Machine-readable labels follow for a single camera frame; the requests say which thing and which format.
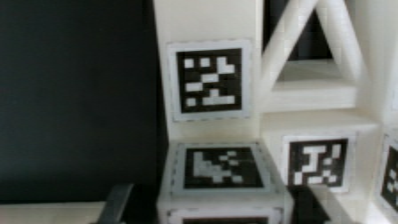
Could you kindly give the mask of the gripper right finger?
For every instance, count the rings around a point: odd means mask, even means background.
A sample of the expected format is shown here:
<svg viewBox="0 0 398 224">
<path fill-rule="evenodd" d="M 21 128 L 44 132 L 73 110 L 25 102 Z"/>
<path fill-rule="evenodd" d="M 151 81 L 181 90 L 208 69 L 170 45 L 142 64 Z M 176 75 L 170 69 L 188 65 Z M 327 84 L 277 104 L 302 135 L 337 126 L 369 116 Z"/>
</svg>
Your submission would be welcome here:
<svg viewBox="0 0 398 224">
<path fill-rule="evenodd" d="M 325 186 L 291 186 L 289 193 L 295 200 L 291 224 L 359 224 Z"/>
</svg>

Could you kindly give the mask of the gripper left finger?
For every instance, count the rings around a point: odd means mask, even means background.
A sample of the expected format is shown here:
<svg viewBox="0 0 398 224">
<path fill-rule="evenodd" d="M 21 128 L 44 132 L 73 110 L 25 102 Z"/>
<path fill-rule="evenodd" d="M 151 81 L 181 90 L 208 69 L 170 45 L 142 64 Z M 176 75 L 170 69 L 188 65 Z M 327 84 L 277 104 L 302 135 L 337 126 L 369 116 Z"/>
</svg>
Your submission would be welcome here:
<svg viewBox="0 0 398 224">
<path fill-rule="evenodd" d="M 99 217 L 90 224 L 156 224 L 156 188 L 142 184 L 112 187 Z"/>
</svg>

